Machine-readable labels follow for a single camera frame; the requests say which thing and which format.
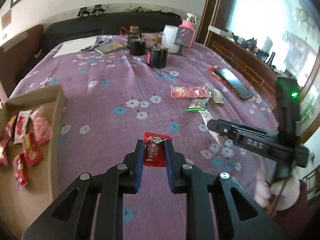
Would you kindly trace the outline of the pink white snack packet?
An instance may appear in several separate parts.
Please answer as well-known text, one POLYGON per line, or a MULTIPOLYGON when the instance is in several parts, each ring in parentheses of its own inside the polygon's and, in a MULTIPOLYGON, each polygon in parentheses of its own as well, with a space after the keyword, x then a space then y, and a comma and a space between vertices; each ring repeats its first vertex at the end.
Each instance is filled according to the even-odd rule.
POLYGON ((44 114, 44 106, 40 106, 30 115, 33 123, 34 138, 37 145, 42 145, 51 139, 52 128, 44 114))

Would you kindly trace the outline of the small red candy packet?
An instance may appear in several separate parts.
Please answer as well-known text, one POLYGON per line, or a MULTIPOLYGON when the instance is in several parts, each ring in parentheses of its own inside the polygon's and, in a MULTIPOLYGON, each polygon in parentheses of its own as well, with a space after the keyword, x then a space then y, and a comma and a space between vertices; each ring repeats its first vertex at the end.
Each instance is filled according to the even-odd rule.
POLYGON ((149 167, 166 167, 164 141, 172 140, 169 135, 144 133, 145 151, 143 164, 149 167))

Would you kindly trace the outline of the white red snack packet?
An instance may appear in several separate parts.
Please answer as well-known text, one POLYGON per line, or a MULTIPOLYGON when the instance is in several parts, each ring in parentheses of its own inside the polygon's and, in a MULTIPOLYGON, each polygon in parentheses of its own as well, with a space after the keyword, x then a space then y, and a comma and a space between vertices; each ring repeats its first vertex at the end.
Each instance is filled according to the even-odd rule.
POLYGON ((27 133, 27 125, 32 110, 20 111, 16 121, 14 144, 21 144, 27 133))

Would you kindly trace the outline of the dark red gold snack bag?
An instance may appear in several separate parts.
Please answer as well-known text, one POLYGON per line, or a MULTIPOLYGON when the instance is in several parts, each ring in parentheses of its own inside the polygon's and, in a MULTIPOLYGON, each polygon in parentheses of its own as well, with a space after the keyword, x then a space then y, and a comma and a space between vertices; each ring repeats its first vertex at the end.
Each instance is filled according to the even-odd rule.
POLYGON ((33 133, 28 133, 23 137, 22 146, 27 167, 31 167, 43 160, 43 156, 35 143, 33 133))

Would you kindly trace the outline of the red snack pile packet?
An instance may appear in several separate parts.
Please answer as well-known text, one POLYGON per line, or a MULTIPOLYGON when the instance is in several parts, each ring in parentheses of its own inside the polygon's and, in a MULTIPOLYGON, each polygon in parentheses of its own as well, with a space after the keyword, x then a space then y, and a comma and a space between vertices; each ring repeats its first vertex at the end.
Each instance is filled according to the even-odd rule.
POLYGON ((25 164, 24 154, 16 155, 13 162, 14 177, 16 179, 17 188, 20 190, 28 184, 28 174, 25 164))

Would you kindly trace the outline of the black smartphone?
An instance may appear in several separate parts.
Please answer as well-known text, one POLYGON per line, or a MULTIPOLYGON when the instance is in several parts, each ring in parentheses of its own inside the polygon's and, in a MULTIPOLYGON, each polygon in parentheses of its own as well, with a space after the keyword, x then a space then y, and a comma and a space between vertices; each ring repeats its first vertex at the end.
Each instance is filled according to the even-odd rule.
POLYGON ((253 93, 228 69, 217 69, 216 74, 223 79, 242 100, 249 99, 253 93))

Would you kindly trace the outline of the wooden sideboard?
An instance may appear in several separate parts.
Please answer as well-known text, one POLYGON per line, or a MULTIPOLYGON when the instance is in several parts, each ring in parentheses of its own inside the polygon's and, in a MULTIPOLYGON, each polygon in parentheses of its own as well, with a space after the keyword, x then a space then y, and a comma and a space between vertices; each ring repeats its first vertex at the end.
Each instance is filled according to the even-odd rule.
POLYGON ((219 54, 251 84, 270 109, 277 105, 275 86, 278 75, 266 63, 229 39, 208 31, 205 45, 219 54))

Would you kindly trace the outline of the green snack packet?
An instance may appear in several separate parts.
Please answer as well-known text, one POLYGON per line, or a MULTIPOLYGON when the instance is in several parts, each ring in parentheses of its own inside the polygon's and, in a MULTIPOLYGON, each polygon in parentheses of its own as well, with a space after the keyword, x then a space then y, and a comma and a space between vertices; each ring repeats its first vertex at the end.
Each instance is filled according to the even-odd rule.
POLYGON ((189 106, 185 109, 186 112, 204 111, 208 108, 210 98, 195 98, 190 100, 189 106))

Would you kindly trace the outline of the cardboard box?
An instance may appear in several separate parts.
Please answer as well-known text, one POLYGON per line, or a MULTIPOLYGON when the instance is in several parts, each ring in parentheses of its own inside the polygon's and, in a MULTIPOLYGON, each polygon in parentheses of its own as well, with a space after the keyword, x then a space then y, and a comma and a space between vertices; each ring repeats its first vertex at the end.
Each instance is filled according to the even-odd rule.
POLYGON ((9 99, 1 109, 1 131, 12 133, 1 153, 1 228, 14 239, 59 194, 57 143, 65 104, 61 85, 9 99))

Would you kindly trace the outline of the purple floral tablecloth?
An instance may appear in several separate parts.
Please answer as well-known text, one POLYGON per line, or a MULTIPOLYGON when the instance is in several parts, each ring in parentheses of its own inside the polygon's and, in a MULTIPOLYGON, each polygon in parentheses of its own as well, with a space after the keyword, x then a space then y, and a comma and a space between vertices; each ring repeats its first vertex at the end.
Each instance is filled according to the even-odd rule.
POLYGON ((189 99, 176 99, 171 87, 211 85, 223 98, 209 104, 214 119, 229 120, 274 131, 272 107, 259 92, 241 100, 209 71, 229 64, 209 48, 195 43, 182 56, 169 55, 166 67, 151 68, 146 56, 128 50, 108 55, 96 52, 58 57, 50 51, 17 85, 13 96, 60 84, 66 97, 59 135, 59 188, 81 173, 106 172, 132 152, 145 132, 170 135, 174 149, 202 171, 228 172, 249 195, 256 188, 263 160, 227 140, 218 144, 202 116, 188 112, 189 99))

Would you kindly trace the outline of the pink water bottle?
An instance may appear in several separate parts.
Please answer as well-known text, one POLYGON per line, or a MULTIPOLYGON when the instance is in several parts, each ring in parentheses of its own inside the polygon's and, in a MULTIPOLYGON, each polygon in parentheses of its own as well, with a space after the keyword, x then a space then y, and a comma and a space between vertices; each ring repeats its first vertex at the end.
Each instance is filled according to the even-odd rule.
POLYGON ((194 40, 196 30, 196 15, 187 13, 182 24, 179 25, 179 37, 183 39, 183 45, 190 48, 194 40))

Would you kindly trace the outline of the white cup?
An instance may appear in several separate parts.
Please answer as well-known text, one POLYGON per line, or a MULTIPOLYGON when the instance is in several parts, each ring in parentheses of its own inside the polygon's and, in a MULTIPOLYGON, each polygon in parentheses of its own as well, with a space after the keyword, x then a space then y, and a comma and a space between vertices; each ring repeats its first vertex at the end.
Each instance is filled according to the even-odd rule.
POLYGON ((165 25, 162 36, 162 46, 167 48, 168 53, 177 54, 179 46, 175 44, 178 27, 165 25))

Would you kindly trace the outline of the white paper sheet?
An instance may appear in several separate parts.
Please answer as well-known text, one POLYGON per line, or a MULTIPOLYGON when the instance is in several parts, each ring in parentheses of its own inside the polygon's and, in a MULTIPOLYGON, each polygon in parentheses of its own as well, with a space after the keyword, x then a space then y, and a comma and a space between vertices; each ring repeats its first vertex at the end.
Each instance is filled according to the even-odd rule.
POLYGON ((57 53, 53 56, 53 58, 60 57, 67 54, 78 53, 82 49, 87 47, 91 47, 97 41, 97 37, 87 37, 87 38, 79 38, 76 40, 71 40, 67 42, 63 42, 62 47, 57 51, 57 53))

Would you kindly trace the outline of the brown notebook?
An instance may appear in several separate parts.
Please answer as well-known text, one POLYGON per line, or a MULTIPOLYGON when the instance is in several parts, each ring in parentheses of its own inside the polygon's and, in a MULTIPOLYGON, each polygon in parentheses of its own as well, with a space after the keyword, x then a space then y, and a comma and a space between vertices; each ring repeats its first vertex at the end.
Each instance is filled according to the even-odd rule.
POLYGON ((124 48, 126 48, 125 44, 122 44, 117 41, 112 41, 112 42, 104 43, 104 44, 98 46, 97 48, 95 48, 94 50, 96 52, 98 52, 99 54, 106 55, 106 54, 113 53, 115 51, 122 50, 124 48))

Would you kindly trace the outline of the black sofa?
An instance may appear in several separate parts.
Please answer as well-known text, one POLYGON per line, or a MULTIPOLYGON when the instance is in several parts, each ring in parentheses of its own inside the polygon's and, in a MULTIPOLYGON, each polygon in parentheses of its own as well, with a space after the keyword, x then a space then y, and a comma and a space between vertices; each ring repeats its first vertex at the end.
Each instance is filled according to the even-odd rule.
POLYGON ((121 28, 138 26, 143 33, 159 33, 166 25, 179 26, 180 15, 172 12, 113 12, 51 24, 44 33, 42 51, 47 54, 62 42, 98 35, 118 35, 121 28))

